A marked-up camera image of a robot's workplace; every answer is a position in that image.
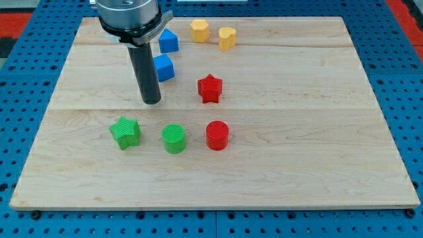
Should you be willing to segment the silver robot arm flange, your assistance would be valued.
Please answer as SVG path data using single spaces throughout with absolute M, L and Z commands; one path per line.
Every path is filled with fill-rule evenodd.
M 130 48 L 152 41 L 173 19 L 157 0 L 95 0 L 95 6 L 106 37 Z

